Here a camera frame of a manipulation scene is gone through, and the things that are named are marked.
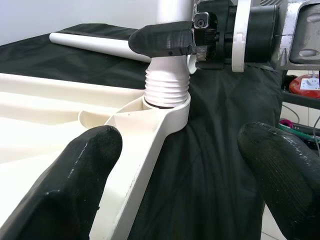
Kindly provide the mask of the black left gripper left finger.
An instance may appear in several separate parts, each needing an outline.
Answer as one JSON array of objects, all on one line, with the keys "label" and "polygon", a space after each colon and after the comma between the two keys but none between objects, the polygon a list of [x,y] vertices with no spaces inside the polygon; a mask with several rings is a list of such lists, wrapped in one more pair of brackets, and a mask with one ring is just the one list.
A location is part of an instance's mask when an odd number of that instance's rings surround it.
[{"label": "black left gripper left finger", "polygon": [[74,138],[0,228],[3,240],[87,240],[123,139],[103,125]]}]

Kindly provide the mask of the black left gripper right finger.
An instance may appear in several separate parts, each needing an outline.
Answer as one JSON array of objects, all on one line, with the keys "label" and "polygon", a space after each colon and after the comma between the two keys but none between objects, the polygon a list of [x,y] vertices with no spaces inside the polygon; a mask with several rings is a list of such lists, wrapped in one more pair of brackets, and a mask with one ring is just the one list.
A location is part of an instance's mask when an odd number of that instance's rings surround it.
[{"label": "black left gripper right finger", "polygon": [[263,122],[244,124],[239,151],[287,240],[320,238],[320,157],[297,136]]}]

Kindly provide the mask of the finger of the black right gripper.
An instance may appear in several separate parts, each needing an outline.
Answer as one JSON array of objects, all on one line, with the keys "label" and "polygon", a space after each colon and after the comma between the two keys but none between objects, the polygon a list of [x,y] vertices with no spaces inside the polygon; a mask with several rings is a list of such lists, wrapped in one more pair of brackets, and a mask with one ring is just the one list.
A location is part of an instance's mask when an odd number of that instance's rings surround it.
[{"label": "finger of the black right gripper", "polygon": [[129,48],[147,57],[187,56],[195,53],[192,21],[146,25],[130,35]]}]

